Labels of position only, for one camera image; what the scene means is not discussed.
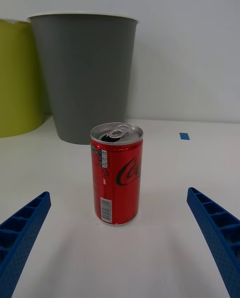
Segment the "trash bin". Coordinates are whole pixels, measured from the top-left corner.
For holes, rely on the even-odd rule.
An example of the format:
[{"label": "trash bin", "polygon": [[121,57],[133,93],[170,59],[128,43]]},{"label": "trash bin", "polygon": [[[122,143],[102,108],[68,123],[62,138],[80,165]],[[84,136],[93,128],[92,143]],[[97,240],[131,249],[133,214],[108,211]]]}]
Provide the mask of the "trash bin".
[{"label": "trash bin", "polygon": [[43,123],[41,69],[31,25],[0,19],[0,137]]},{"label": "trash bin", "polygon": [[59,138],[89,144],[93,127],[124,122],[138,21],[82,12],[29,20]]}]

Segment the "white table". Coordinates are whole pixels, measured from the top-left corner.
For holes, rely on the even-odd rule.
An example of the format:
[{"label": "white table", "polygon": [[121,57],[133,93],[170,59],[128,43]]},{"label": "white table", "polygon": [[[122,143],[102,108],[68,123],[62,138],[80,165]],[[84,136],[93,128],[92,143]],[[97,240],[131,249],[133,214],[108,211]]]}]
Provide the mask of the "white table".
[{"label": "white table", "polygon": [[0,139],[0,222],[45,190],[52,201],[14,298],[229,297],[186,197],[194,186],[240,218],[240,125],[130,122],[141,197],[122,227],[96,218],[90,147],[61,141],[52,118]]}]

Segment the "can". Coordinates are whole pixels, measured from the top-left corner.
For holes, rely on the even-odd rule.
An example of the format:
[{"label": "can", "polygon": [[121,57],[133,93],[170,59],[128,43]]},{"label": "can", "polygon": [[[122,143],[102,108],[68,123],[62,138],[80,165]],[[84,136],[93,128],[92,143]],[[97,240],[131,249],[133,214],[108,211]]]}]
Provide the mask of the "can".
[{"label": "can", "polygon": [[107,123],[94,127],[90,135],[96,215],[111,225],[129,223],[139,209],[143,130]]}]

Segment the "gray trash bin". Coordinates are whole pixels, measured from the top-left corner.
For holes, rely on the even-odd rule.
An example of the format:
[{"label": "gray trash bin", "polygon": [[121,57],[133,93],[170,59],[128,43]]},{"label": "gray trash bin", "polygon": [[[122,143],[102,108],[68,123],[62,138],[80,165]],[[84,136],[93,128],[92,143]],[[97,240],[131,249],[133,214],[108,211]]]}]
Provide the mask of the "gray trash bin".
[{"label": "gray trash bin", "polygon": [[138,21],[80,12],[29,20],[59,138],[89,144],[93,127],[124,122]]}]

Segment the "pull tab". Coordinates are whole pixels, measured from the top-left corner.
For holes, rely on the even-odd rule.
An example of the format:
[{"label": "pull tab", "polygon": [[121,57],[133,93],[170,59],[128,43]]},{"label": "pull tab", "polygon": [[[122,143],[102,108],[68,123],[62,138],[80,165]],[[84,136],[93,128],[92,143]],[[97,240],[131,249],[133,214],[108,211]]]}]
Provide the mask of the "pull tab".
[{"label": "pull tab", "polygon": [[129,131],[130,128],[127,125],[122,124],[115,127],[115,129],[113,129],[108,135],[110,138],[121,138]]}]

